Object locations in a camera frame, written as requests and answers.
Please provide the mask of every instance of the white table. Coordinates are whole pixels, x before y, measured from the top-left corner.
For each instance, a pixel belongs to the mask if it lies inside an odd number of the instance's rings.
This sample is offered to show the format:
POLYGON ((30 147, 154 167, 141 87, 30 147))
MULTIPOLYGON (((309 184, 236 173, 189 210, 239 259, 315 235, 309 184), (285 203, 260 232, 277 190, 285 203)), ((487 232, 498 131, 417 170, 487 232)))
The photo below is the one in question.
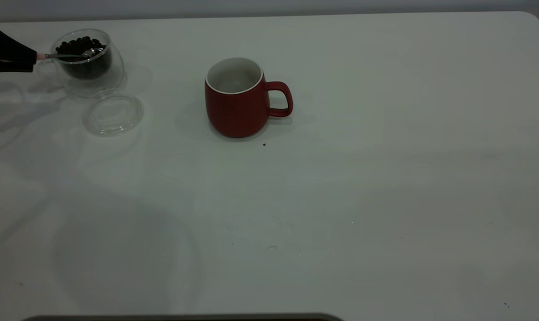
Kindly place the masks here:
POLYGON ((84 27, 114 39, 146 114, 97 138, 63 91, 0 74, 0 320, 539 320, 533 16, 0 24, 43 51, 84 27), (244 140, 204 108, 204 74, 233 56, 295 103, 244 140))

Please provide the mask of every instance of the spoon handle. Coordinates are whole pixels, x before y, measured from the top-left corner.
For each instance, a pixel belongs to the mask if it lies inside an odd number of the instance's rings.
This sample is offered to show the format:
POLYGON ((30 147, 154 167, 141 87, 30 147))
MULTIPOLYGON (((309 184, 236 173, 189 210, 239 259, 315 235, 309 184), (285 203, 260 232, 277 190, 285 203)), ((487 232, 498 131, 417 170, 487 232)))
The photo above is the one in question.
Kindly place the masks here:
POLYGON ((56 54, 50 54, 45 53, 46 59, 54 59, 54 58, 83 58, 83 56, 80 55, 60 55, 58 53, 56 54))

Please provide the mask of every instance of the spoon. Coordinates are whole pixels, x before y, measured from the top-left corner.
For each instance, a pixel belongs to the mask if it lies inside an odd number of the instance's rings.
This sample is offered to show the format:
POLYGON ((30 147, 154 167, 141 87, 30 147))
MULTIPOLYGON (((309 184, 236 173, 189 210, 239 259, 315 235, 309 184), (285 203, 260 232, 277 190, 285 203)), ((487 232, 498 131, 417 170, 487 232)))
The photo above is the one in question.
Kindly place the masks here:
POLYGON ((84 53, 81 55, 64 55, 59 53, 38 53, 37 54, 37 60, 45 60, 45 59, 56 59, 56 58, 91 58, 94 55, 97 55, 99 53, 102 53, 104 51, 103 48, 91 48, 87 49, 84 53))

